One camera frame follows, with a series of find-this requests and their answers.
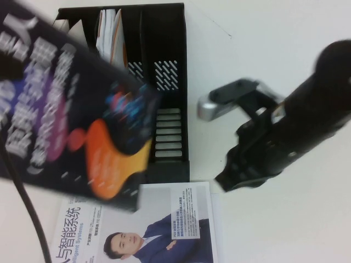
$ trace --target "man in suit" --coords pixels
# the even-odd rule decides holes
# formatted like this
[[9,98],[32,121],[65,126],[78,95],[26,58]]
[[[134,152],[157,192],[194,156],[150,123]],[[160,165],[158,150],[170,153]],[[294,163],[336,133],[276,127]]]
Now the man in suit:
[[141,263],[213,263],[210,225],[199,220],[200,238],[172,240],[171,215],[149,225],[143,237],[136,233],[113,233],[105,241],[104,252],[111,259],[131,255]]

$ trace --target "magazine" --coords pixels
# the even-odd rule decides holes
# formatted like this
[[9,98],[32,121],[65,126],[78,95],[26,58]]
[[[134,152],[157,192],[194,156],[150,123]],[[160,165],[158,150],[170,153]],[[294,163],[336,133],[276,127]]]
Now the magazine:
[[53,263],[218,263],[207,182],[141,185],[135,213],[63,201]]

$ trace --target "book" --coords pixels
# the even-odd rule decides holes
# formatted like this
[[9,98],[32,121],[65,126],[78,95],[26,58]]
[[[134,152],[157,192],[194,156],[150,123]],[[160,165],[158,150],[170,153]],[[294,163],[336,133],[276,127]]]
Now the book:
[[142,185],[126,213],[71,197],[62,202],[53,263],[218,263],[209,183]]
[[0,136],[23,182],[137,210],[156,89],[3,0],[0,91]]

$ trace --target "black cable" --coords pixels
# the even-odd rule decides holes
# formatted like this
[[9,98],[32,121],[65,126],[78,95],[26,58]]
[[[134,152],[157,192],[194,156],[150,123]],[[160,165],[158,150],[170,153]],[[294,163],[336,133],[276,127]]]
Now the black cable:
[[13,180],[13,183],[16,186],[17,191],[20,194],[23,203],[27,208],[29,216],[31,217],[31,219],[33,221],[34,228],[37,231],[37,235],[39,238],[40,246],[42,247],[42,250],[43,250],[45,263],[52,263],[51,257],[50,257],[50,250],[49,250],[49,246],[48,246],[48,243],[46,241],[46,238],[45,238],[43,227],[40,224],[40,221],[39,221],[37,213],[35,212],[34,206],[33,206],[32,202],[31,202],[31,200],[30,200],[30,198],[29,198],[29,196],[28,196],[28,194],[23,186],[23,182],[22,182],[20,176],[18,175],[16,169],[14,168],[14,165],[13,165],[13,163],[12,163],[8,153],[7,153],[4,141],[3,141],[1,136],[0,136],[0,157],[4,161],[7,172],[9,174],[9,177]]

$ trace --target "book cover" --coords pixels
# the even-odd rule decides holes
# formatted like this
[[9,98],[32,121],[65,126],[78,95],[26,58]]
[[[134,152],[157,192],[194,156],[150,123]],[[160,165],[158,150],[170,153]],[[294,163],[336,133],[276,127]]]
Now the book cover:
[[1,136],[23,182],[135,211],[157,91],[19,4],[1,5]]
[[131,214],[63,201],[53,263],[218,263],[209,183],[142,185]]

